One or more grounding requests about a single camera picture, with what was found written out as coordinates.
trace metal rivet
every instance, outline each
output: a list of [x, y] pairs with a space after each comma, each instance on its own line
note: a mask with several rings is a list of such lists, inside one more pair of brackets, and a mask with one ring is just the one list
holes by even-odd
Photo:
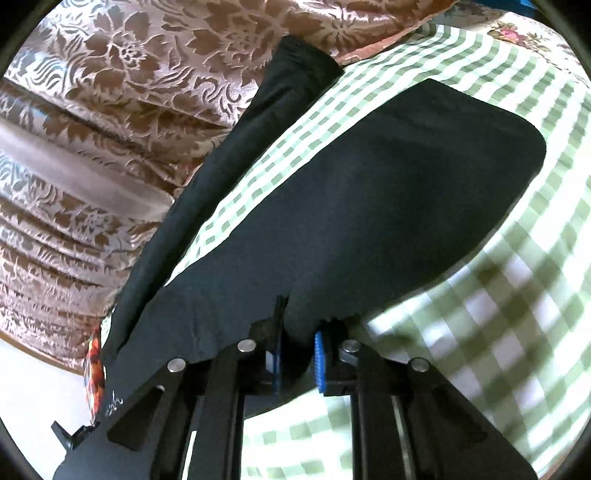
[[243, 353], [252, 352], [255, 348], [256, 342], [250, 338], [238, 342], [238, 349]]
[[349, 339], [345, 340], [340, 347], [347, 353], [357, 353], [361, 348], [361, 343], [357, 340]]
[[410, 366], [415, 372], [426, 372], [431, 367], [431, 364], [428, 360], [418, 357], [411, 360]]
[[187, 362], [182, 358], [173, 358], [167, 365], [168, 371], [172, 374], [182, 372], [186, 366]]

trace black garment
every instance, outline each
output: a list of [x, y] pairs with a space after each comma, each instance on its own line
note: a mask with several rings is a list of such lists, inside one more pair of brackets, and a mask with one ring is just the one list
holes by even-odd
[[108, 392], [125, 398], [175, 356], [215, 356], [270, 316], [279, 294], [290, 298], [289, 336], [311, 347], [320, 319], [381, 307], [477, 248], [544, 156], [522, 118], [433, 80], [413, 86], [157, 292], [108, 369]]
[[281, 39], [251, 104], [224, 142], [207, 156], [134, 265], [101, 352], [105, 367], [112, 364], [144, 306], [168, 280], [217, 204], [341, 73], [321, 50], [297, 37]]

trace curtain fold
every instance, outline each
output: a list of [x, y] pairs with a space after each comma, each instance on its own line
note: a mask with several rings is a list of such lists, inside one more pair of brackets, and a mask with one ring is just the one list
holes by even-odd
[[93, 328], [282, 36], [350, 62], [454, 3], [64, 0], [0, 82], [0, 335], [81, 371]]

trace green and white plaid fabric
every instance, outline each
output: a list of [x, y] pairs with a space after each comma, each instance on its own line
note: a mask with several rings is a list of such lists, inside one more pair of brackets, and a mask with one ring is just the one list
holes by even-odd
[[[426, 25], [347, 67], [219, 204], [171, 278], [324, 146], [427, 78], [530, 121], [547, 141], [544, 167], [474, 258], [355, 334], [389, 358], [432, 360], [541, 475], [591, 412], [591, 96], [527, 50]], [[244, 433], [243, 476], [351, 478], [348, 398], [309, 392]]]

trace brown floral curtain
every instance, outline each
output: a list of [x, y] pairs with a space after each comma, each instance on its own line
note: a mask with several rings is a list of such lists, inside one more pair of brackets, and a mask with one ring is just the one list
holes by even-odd
[[80, 370], [142, 246], [284, 34], [351, 61], [453, 3], [64, 0], [0, 83], [0, 335]]

